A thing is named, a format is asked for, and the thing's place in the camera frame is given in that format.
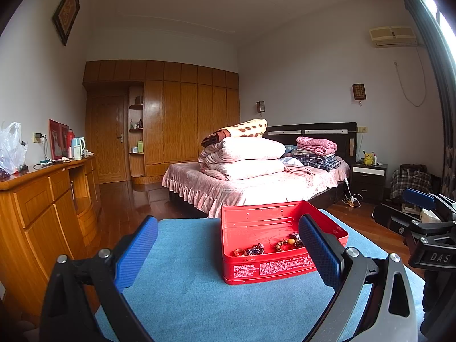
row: blue table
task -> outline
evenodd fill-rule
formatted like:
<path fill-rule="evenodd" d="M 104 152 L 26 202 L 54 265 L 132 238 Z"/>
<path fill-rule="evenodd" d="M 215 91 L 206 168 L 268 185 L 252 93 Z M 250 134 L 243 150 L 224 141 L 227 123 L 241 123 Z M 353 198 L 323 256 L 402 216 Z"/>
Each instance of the blue table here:
<path fill-rule="evenodd" d="M 348 232 L 347 246 L 386 258 L 376 244 L 322 211 Z M 407 269 L 418 325 L 423 320 L 424 281 Z M 353 335 L 370 291 L 366 285 L 342 336 Z M 301 342 L 333 296 L 315 271 L 282 280 L 227 285 L 222 278 L 219 219 L 159 222 L 155 245 L 124 296 L 156 342 Z M 100 307 L 96 318 L 117 341 Z"/>

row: blue gripper pad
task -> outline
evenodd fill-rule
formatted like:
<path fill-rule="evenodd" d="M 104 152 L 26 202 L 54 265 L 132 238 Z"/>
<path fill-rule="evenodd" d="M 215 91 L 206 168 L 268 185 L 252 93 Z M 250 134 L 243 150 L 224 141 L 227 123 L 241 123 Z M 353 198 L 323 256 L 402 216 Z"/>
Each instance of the blue gripper pad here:
<path fill-rule="evenodd" d="M 158 236 L 158 221 L 149 217 L 116 264 L 114 284 L 119 293 L 131 287 Z"/>
<path fill-rule="evenodd" d="M 299 219 L 298 228 L 302 243 L 311 256 L 321 279 L 328 287 L 337 291 L 341 285 L 343 271 L 341 254 L 345 250 L 344 247 L 334 235 L 324 233 L 309 214 L 305 214 Z"/>
<path fill-rule="evenodd" d="M 426 210 L 435 209 L 434 197 L 419 190 L 406 188 L 402 192 L 402 199 Z"/>

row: kettle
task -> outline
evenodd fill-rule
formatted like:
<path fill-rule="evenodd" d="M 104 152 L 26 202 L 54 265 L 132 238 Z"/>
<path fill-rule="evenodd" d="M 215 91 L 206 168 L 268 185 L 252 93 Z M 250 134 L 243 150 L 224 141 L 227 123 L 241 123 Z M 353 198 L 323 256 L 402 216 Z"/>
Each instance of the kettle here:
<path fill-rule="evenodd" d="M 81 147 L 81 153 L 84 151 L 86 147 L 86 143 L 84 138 L 73 138 L 71 140 L 71 147 L 74 148 L 75 146 L 80 146 Z"/>

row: air conditioner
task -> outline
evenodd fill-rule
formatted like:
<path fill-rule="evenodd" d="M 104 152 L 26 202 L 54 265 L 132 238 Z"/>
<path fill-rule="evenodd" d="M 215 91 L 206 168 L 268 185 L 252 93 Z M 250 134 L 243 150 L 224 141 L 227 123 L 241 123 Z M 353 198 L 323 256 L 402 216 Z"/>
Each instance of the air conditioner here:
<path fill-rule="evenodd" d="M 369 30 L 375 47 L 417 46 L 415 33 L 411 27 L 392 25 Z"/>

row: pikachu plush toy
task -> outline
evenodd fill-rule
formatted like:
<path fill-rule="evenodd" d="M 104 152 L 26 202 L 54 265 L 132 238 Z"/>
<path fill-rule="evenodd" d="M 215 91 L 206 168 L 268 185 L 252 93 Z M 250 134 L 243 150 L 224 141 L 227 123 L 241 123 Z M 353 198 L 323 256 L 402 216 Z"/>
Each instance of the pikachu plush toy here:
<path fill-rule="evenodd" d="M 366 153 L 365 151 L 363 151 L 363 153 L 364 153 L 364 164 L 366 166 L 373 165 L 373 152 L 372 153 Z"/>

